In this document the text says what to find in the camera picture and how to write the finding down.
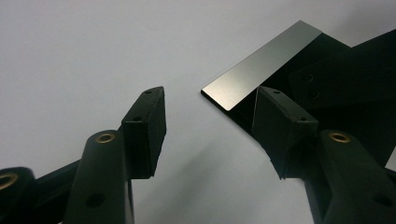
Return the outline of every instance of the screw hole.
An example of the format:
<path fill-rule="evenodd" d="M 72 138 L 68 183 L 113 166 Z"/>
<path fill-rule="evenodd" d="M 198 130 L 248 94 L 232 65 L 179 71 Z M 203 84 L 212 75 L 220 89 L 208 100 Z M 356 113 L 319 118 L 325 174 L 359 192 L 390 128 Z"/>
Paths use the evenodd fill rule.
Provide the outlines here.
<path fill-rule="evenodd" d="M 85 204 L 90 208 L 98 207 L 105 201 L 105 198 L 102 193 L 94 193 L 87 199 Z"/>
<path fill-rule="evenodd" d="M 339 143 L 348 143 L 350 142 L 350 138 L 342 133 L 330 133 L 330 138 Z"/>
<path fill-rule="evenodd" d="M 113 141 L 113 139 L 116 138 L 116 135 L 113 133 L 104 133 L 96 138 L 97 143 L 108 143 Z"/>
<path fill-rule="evenodd" d="M 376 203 L 382 204 L 382 205 L 384 205 L 386 207 L 392 207 L 393 206 L 392 200 L 390 198 L 388 198 L 387 196 L 382 195 L 382 194 L 375 195 L 373 200 Z"/>
<path fill-rule="evenodd" d="M 132 120 L 133 121 L 140 121 L 140 120 L 142 120 L 142 117 L 134 117 Z"/>
<path fill-rule="evenodd" d="M 6 189 L 13 185 L 18 179 L 18 175 L 14 173 L 7 173 L 0 175 L 0 190 Z"/>

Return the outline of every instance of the silver rectangular plate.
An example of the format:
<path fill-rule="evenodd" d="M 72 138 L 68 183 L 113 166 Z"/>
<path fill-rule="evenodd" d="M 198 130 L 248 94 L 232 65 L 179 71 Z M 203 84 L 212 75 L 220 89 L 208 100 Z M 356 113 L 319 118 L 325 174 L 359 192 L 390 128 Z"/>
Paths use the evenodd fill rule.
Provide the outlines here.
<path fill-rule="evenodd" d="M 203 88 L 229 111 L 322 32 L 298 21 Z"/>

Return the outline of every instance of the brass insert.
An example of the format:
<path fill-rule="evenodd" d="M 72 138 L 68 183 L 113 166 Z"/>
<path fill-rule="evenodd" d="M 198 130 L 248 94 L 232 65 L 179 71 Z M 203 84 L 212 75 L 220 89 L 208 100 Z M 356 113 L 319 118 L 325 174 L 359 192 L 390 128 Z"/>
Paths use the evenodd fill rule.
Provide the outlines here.
<path fill-rule="evenodd" d="M 103 133 L 96 138 L 97 143 L 108 143 L 113 141 L 116 138 L 116 135 L 113 133 Z"/>
<path fill-rule="evenodd" d="M 343 133 L 330 133 L 330 138 L 339 143 L 348 143 L 350 142 L 350 138 Z"/>
<path fill-rule="evenodd" d="M 6 173 L 0 175 L 0 190 L 6 189 L 9 186 L 13 185 L 18 179 L 18 175 L 14 173 Z"/>

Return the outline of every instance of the metal plate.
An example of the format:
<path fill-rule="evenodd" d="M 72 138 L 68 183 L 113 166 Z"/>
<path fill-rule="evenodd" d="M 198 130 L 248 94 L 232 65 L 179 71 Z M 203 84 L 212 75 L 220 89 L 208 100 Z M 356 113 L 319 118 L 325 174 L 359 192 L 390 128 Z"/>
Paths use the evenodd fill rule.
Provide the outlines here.
<path fill-rule="evenodd" d="M 203 92 L 229 111 L 320 34 L 320 30 L 298 21 L 204 87 Z"/>

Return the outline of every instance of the black bracket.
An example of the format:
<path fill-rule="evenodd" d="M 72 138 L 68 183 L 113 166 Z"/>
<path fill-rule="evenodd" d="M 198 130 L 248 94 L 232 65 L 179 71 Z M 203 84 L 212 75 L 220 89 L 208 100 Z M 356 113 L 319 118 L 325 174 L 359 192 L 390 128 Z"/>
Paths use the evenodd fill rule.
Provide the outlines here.
<path fill-rule="evenodd" d="M 0 223 L 134 223 L 131 179 L 155 174 L 166 135 L 163 87 L 142 92 L 117 131 L 86 143 L 80 161 L 35 179 L 0 171 Z"/>

